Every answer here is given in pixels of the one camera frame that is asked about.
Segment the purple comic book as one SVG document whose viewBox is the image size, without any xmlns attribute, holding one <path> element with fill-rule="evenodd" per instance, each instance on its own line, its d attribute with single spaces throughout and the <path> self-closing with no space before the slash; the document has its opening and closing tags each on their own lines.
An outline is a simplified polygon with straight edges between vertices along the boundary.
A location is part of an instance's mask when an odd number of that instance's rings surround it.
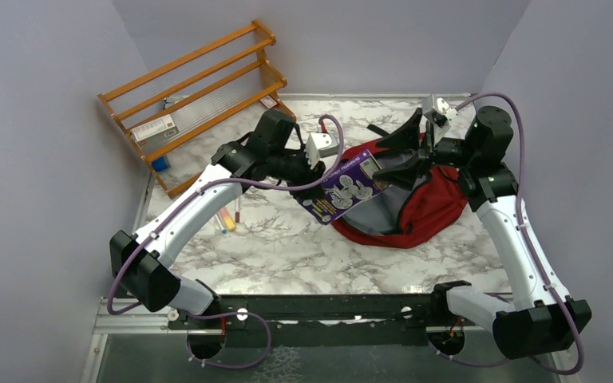
<svg viewBox="0 0 613 383">
<path fill-rule="evenodd" d="M 381 169 L 373 153 L 364 149 L 351 159 L 343 160 L 322 182 L 323 198 L 299 199 L 299 204 L 321 224 L 331 224 L 390 186 L 373 178 Z"/>
</svg>

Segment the red student backpack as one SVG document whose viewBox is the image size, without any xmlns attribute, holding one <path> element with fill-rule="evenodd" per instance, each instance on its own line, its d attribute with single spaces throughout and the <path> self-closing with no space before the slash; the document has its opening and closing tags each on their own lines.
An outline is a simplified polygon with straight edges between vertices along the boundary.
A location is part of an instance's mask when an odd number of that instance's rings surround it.
<svg viewBox="0 0 613 383">
<path fill-rule="evenodd" d="M 467 199 L 455 168 L 436 166 L 408 191 L 390 186 L 332 223 L 346 239 L 369 247 L 410 249 L 455 223 Z"/>
</svg>

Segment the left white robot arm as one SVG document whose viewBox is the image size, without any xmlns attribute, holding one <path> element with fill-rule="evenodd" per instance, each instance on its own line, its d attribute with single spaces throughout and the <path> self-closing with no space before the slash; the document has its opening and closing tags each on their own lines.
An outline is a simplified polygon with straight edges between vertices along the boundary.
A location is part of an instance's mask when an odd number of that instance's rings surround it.
<svg viewBox="0 0 613 383">
<path fill-rule="evenodd" d="M 114 234 L 109 241 L 113 283 L 108 300 L 123 288 L 150 312 L 171 307 L 188 312 L 199 327 L 215 324 L 216 293 L 170 268 L 196 233 L 248 188 L 307 199 L 323 194 L 321 184 L 330 174 L 323 159 L 341 154 L 342 140 L 313 132 L 299 136 L 298 148 L 288 148 L 290 136 L 299 133 L 290 116 L 267 110 L 253 131 L 222 144 L 195 182 L 155 219 L 132 234 Z"/>
</svg>

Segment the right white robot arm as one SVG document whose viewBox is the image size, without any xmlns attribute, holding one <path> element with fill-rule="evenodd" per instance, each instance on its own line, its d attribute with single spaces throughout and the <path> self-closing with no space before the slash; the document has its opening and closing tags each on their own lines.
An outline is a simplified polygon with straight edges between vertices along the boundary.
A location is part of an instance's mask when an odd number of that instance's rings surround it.
<svg viewBox="0 0 613 383">
<path fill-rule="evenodd" d="M 463 318 L 487 330 L 510 360 L 535 357 L 579 344 L 591 308 L 574 299 L 556 276 L 535 236 L 521 195 L 522 179 L 504 163 L 514 136 L 503 109 L 477 110 L 462 139 L 443 137 L 455 109 L 418 109 L 396 131 L 377 142 L 379 148 L 409 154 L 399 165 L 377 172 L 377 180 L 409 188 L 414 176 L 437 167 L 457 170 L 457 186 L 488 231 L 512 289 L 507 303 L 464 281 L 437 285 L 429 316 L 447 325 Z"/>
</svg>

